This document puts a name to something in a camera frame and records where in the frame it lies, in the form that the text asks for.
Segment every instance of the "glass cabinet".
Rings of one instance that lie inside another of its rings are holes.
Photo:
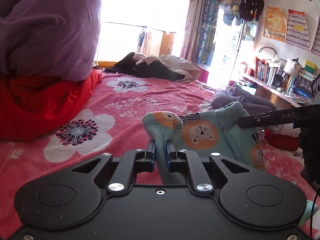
[[[241,0],[217,0],[208,41],[197,66],[207,73],[208,85],[225,87],[236,81],[244,64],[252,59],[258,23],[246,22],[239,16]]]

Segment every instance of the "window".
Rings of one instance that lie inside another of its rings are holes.
[[[188,0],[102,0],[101,22],[175,32],[185,24]]]

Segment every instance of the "red cloth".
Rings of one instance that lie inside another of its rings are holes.
[[[57,130],[81,111],[101,81],[95,70],[80,82],[0,75],[0,139],[31,142]]]
[[[273,147],[278,149],[284,149],[288,151],[296,151],[299,148],[298,138],[290,137],[287,135],[274,134],[273,132],[266,130],[264,138]]]

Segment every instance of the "white cloth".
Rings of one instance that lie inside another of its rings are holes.
[[[154,61],[160,61],[170,71],[185,75],[184,79],[176,80],[176,82],[188,83],[190,81],[197,80],[201,75],[201,70],[195,65],[191,64],[184,58],[176,57],[174,55],[162,55],[162,56],[147,56],[136,62],[136,65],[143,61],[150,65]]]
[[[300,128],[292,128],[292,123],[269,126],[269,129],[275,134],[287,135],[294,138],[299,137],[300,133]]]
[[[134,56],[133,56],[132,59],[133,59],[135,62],[137,62],[137,61],[143,59],[144,57],[145,57],[144,54],[135,52],[135,54],[134,54]]]

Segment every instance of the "purple comforter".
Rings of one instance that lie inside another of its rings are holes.
[[[227,87],[226,90],[218,90],[215,92],[211,109],[219,109],[236,101],[241,103],[249,115],[263,114],[277,110],[276,106],[269,100],[254,96],[242,90],[236,84],[233,84],[232,87]]]
[[[71,81],[90,75],[100,33],[101,0],[0,1],[8,6],[0,14],[1,74]]]

